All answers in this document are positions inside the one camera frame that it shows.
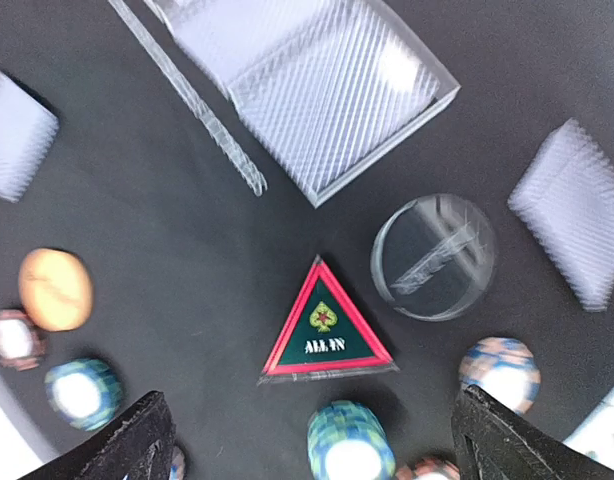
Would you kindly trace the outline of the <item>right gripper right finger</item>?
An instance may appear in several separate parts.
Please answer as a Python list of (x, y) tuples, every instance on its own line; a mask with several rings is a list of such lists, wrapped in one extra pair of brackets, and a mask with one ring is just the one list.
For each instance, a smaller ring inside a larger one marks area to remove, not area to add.
[(462, 389), (452, 411), (462, 479), (610, 479), (612, 470), (572, 450), (476, 385)]

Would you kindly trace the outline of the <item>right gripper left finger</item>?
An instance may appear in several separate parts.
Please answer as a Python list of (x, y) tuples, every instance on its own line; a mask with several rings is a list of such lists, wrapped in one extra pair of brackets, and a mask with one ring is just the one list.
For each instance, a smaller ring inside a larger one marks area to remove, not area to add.
[(150, 391), (93, 437), (25, 478), (166, 480), (174, 439), (165, 395)]

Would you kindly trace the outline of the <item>blue peach stack front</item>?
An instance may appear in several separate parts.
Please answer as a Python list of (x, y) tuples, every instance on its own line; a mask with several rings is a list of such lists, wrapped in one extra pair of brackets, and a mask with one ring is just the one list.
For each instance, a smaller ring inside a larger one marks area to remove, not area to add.
[(172, 450), (169, 480), (184, 480), (186, 476), (186, 456), (183, 450), (175, 445)]

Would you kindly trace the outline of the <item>red black stack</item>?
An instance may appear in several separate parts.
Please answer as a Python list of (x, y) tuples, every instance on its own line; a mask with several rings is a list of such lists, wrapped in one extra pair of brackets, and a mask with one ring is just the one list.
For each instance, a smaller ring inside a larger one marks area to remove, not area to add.
[(38, 367), (46, 354), (46, 338), (21, 310), (0, 310), (0, 364), (25, 371)]
[(420, 459), (412, 468), (404, 465), (396, 471), (397, 480), (459, 480), (459, 470), (451, 462), (438, 457)]

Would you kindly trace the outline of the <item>green chip stack front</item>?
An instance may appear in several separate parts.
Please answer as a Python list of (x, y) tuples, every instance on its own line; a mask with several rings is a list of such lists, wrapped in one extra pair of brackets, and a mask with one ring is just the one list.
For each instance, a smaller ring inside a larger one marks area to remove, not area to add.
[(44, 378), (52, 409), (70, 426), (94, 431), (108, 424), (123, 400), (121, 382), (103, 360), (79, 358), (51, 368)]

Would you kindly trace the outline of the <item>green chip stack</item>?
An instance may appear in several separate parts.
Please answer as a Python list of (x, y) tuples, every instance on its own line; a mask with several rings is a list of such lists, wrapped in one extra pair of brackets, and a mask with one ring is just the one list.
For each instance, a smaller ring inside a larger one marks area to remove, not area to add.
[(374, 413), (349, 400), (334, 401), (308, 422), (307, 453), (314, 478), (390, 479), (395, 457)]
[(79, 358), (51, 368), (44, 378), (52, 409), (70, 426), (94, 431), (108, 424), (123, 400), (121, 382), (103, 360)]

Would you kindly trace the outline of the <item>red black stack front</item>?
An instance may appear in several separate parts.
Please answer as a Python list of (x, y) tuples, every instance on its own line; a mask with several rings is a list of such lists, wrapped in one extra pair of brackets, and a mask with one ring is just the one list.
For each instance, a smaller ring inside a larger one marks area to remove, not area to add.
[(0, 364), (25, 371), (38, 367), (46, 354), (46, 338), (21, 310), (0, 310)]

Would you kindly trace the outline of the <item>orange big blind button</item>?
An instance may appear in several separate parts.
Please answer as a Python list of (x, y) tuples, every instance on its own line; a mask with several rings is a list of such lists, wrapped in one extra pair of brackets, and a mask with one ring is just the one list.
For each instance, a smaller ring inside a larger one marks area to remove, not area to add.
[(21, 304), (30, 319), (50, 332), (75, 330), (93, 310), (94, 289), (88, 270), (75, 255), (38, 248), (19, 270)]

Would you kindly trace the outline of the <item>clear acrylic dealer button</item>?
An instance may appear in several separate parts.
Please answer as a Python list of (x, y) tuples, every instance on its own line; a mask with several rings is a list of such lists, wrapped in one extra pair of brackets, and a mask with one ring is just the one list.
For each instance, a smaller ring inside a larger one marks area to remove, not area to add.
[(426, 322), (464, 314), (489, 288), (497, 242), (488, 218), (454, 194), (416, 198), (378, 231), (370, 270), (395, 311)]

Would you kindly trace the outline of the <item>black triangular card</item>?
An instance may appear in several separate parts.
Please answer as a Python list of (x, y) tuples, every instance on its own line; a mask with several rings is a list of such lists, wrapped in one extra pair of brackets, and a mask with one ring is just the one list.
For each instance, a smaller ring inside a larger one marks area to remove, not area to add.
[(258, 383), (327, 380), (397, 369), (341, 283), (317, 256)]

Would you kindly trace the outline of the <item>dealt cards front player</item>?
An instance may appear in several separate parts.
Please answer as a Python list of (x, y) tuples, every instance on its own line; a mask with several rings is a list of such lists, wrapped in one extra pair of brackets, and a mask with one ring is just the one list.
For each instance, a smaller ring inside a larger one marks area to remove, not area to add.
[(0, 71), (0, 199), (22, 198), (58, 129), (58, 118)]

